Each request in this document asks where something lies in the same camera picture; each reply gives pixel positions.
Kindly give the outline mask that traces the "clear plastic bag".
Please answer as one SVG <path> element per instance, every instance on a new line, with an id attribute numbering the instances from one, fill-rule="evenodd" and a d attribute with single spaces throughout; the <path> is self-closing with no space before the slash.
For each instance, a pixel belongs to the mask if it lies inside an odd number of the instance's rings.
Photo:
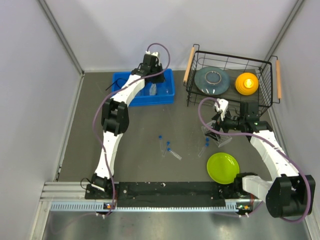
<path id="1" fill-rule="evenodd" d="M 155 83 L 152 83 L 149 88 L 149 95 L 155 96 L 156 94 L 157 94 L 157 85 Z"/>

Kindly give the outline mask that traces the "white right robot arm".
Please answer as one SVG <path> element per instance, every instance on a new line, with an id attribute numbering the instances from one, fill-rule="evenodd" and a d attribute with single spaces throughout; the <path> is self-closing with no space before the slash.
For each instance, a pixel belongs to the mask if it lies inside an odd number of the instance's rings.
<path id="1" fill-rule="evenodd" d="M 236 174 L 233 192 L 239 198 L 252 194 L 265 203 L 269 214 L 288 223 L 300 223 L 312 212 L 316 182 L 305 175 L 278 144 L 271 125 L 260 120 L 256 102 L 241 102 L 238 116 L 232 116 L 229 102 L 212 98 L 213 123 L 201 123 L 215 141 L 221 137 L 245 136 L 260 155 L 271 176 L 263 180 L 253 172 Z"/>

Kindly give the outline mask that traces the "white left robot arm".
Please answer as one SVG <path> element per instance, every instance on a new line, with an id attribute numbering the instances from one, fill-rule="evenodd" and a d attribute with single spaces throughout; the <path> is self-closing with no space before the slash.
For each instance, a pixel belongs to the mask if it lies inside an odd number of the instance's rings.
<path id="1" fill-rule="evenodd" d="M 120 140 L 130 123 L 128 107 L 146 84 L 164 81 L 160 53 L 147 51 L 142 63 L 130 73 L 124 85 L 103 102 L 101 106 L 103 139 L 99 139 L 103 146 L 98 166 L 86 187 L 86 199 L 115 199 L 114 165 Z"/>

